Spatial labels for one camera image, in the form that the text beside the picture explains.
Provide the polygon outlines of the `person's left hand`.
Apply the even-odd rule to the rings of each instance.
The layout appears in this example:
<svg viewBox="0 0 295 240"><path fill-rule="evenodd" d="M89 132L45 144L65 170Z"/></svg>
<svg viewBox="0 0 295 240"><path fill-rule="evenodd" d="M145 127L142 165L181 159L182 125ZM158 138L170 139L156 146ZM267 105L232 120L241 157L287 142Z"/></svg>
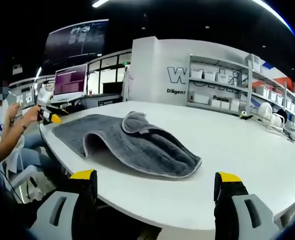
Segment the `person's left hand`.
<svg viewBox="0 0 295 240"><path fill-rule="evenodd" d="M36 122L39 117L39 111L41 107L39 105L34 105L31 107L22 117L22 121L29 125L32 122Z"/></svg>

